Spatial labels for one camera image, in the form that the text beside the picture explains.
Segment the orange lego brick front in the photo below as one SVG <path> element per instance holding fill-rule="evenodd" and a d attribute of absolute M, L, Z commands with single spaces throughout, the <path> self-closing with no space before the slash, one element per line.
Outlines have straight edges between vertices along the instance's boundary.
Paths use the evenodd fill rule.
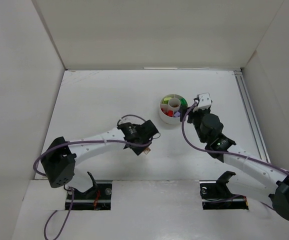
<path fill-rule="evenodd" d="M 151 149 L 149 147 L 147 147 L 147 148 L 144 149 L 143 152 L 144 152 L 145 155 L 147 155 L 150 151 L 151 151 Z"/>

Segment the green and yellow lego stack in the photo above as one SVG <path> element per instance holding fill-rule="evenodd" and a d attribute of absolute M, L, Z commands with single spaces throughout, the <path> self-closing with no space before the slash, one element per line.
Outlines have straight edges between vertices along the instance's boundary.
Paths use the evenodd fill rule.
<path fill-rule="evenodd" d="M 180 105 L 181 105 L 181 106 L 187 106 L 187 105 L 188 105 L 188 103 L 187 103 L 187 101 L 186 101 L 185 98 L 182 97 L 182 98 L 180 98 L 179 100 L 180 100 Z"/>

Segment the purple lego plate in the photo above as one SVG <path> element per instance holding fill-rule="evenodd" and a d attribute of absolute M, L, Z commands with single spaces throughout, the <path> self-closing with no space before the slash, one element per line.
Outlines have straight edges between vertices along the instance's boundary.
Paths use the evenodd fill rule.
<path fill-rule="evenodd" d="M 173 114 L 173 117 L 174 118 L 179 118 L 181 116 L 181 112 L 180 111 L 176 111 L 174 114 Z"/>

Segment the red long lego brick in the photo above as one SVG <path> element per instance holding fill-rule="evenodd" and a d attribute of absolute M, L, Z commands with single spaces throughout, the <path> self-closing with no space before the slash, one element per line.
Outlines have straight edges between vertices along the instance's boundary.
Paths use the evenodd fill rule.
<path fill-rule="evenodd" d="M 161 109 L 161 111 L 168 117 L 173 118 L 174 117 L 174 112 L 172 110 L 167 110 L 167 109 Z"/>

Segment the yellow-green lego brick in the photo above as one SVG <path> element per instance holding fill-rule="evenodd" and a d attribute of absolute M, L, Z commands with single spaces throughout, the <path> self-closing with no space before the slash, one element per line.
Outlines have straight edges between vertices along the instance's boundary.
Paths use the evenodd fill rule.
<path fill-rule="evenodd" d="M 166 96 L 164 96 L 164 97 L 161 99 L 160 103 L 163 104 L 163 105 L 167 105 L 168 102 L 169 102 L 172 98 L 174 98 L 174 97 L 175 97 L 174 94 L 166 95 Z"/>

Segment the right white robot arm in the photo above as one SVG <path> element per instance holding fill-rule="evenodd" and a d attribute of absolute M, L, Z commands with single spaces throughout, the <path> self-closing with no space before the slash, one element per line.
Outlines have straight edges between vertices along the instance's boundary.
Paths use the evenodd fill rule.
<path fill-rule="evenodd" d="M 204 148 L 195 150 L 208 153 L 223 164 L 239 169 L 254 180 L 256 184 L 239 180 L 233 171 L 224 172 L 215 186 L 222 195 L 221 201 L 245 196 L 255 199 L 272 208 L 280 217 L 289 221 L 289 171 L 279 168 L 252 156 L 235 141 L 226 137 L 222 131 L 224 125 L 210 108 L 201 109 L 195 104 L 187 107 L 182 121 L 192 124 L 198 139 Z"/>

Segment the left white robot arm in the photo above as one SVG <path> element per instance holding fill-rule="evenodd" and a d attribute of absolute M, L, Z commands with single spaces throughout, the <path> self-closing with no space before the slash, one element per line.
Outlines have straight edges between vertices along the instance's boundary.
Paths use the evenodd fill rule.
<path fill-rule="evenodd" d="M 88 171 L 81 173 L 77 166 L 101 154 L 131 149 L 137 156 L 144 152 L 159 133 L 151 120 L 142 124 L 125 122 L 104 133 L 82 140 L 67 141 L 64 137 L 53 140 L 40 159 L 51 188 L 73 188 L 84 195 L 98 190 L 95 178 Z"/>

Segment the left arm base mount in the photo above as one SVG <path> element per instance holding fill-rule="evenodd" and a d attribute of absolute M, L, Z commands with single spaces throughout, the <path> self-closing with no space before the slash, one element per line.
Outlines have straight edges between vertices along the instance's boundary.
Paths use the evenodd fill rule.
<path fill-rule="evenodd" d="M 91 172 L 73 178 L 66 191 L 65 209 L 77 211 L 109 211 L 111 209 L 113 182 L 96 180 Z"/>

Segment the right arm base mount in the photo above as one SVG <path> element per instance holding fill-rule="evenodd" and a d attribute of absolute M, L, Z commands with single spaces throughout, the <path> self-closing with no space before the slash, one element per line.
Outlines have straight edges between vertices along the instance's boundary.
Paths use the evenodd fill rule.
<path fill-rule="evenodd" d="M 249 210 L 247 198 L 232 194 L 227 187 L 235 175 L 232 171 L 226 171 L 216 180 L 199 181 L 203 210 Z"/>

